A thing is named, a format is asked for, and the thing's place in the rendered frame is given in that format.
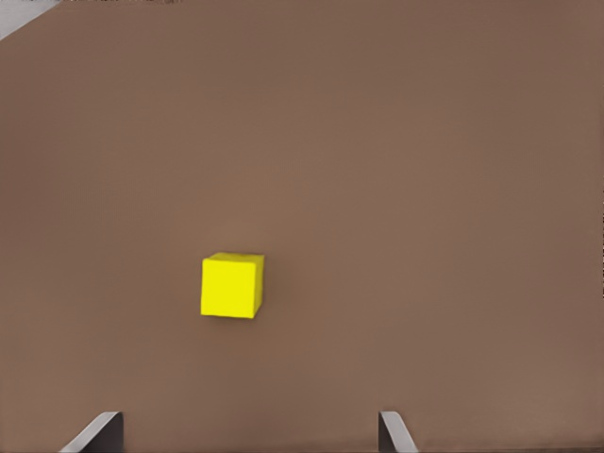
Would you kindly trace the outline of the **yellow cube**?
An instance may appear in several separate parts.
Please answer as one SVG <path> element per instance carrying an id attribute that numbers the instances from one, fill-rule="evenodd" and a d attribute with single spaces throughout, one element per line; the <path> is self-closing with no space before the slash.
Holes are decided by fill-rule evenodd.
<path id="1" fill-rule="evenodd" d="M 202 259 L 200 314 L 254 319 L 262 304 L 265 256 L 216 253 Z"/>

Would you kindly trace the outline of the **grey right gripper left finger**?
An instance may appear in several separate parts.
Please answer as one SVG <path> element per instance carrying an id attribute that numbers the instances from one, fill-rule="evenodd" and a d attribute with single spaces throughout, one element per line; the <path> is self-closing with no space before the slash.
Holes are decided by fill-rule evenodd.
<path id="1" fill-rule="evenodd" d="M 58 453 L 124 453 L 123 414 L 100 413 Z"/>

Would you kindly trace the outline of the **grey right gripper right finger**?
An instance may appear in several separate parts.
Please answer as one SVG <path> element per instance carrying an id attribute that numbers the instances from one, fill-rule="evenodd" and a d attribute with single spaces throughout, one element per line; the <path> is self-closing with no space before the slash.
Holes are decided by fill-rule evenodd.
<path id="1" fill-rule="evenodd" d="M 419 453 L 411 433 L 397 411 L 378 413 L 377 450 L 379 453 Z"/>

